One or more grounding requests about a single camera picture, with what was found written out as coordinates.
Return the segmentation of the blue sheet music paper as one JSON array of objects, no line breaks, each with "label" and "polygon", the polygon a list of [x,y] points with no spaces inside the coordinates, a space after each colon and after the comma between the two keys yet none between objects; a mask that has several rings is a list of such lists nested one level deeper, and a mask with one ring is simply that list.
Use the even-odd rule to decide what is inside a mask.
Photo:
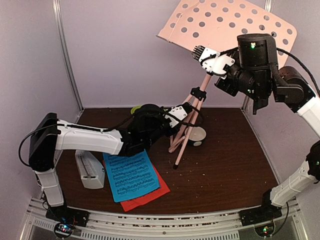
[{"label": "blue sheet music paper", "polygon": [[130,157],[104,153],[103,160],[116,203],[145,196],[160,188],[159,178],[146,151]]}]

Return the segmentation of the pink music stand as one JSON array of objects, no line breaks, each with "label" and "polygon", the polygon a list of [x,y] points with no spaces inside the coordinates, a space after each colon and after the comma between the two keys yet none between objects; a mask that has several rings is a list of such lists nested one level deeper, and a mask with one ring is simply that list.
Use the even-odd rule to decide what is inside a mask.
[{"label": "pink music stand", "polygon": [[181,0],[157,37],[186,50],[197,45],[222,52],[238,45],[241,34],[270,34],[291,51],[295,27],[247,0]]}]

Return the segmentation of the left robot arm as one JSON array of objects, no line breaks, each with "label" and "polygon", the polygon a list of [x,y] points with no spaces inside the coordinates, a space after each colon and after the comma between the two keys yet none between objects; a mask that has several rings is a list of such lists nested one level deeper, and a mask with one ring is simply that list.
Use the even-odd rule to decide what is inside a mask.
[{"label": "left robot arm", "polygon": [[178,132],[186,117],[181,106],[168,110],[154,104],[145,104],[124,120],[110,128],[79,125],[58,119],[48,113],[37,128],[23,138],[30,140],[28,162],[40,181],[48,208],[61,222],[72,218],[72,211],[65,203],[65,196],[56,173],[56,151],[82,150],[131,157],[147,151],[161,137]]}]

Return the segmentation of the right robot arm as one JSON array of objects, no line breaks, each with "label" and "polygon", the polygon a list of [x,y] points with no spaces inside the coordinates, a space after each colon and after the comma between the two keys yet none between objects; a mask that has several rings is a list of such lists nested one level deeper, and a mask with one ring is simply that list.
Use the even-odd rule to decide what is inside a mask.
[{"label": "right robot arm", "polygon": [[[284,103],[302,117],[313,131],[320,133],[320,91],[312,89],[302,75],[291,66],[279,67],[280,48],[273,36],[267,33],[250,33],[237,36],[238,46],[218,53],[226,60],[215,84],[217,88],[235,96],[244,93],[253,100],[253,114],[268,105],[269,96]],[[266,221],[273,214],[281,215],[281,208],[311,183],[320,181],[320,143],[310,148],[301,167],[282,184],[263,194],[259,207],[241,211],[242,215],[256,214]]]}]

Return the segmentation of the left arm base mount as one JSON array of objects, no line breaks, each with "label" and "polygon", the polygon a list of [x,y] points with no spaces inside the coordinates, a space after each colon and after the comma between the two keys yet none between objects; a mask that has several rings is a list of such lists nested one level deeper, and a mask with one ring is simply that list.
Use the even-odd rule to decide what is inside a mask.
[{"label": "left arm base mount", "polygon": [[45,217],[56,221],[53,233],[58,238],[65,239],[75,232],[76,227],[86,227],[89,215],[88,211],[67,207],[65,210],[50,208],[46,211]]}]

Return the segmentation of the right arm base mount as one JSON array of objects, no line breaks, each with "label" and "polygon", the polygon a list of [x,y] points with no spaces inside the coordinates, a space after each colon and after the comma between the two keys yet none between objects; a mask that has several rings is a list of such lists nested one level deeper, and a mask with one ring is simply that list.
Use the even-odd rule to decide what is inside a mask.
[{"label": "right arm base mount", "polygon": [[239,212],[240,221],[243,227],[253,225],[255,233],[262,238],[270,237],[275,233],[274,220],[282,216],[282,209],[279,207],[254,207]]}]

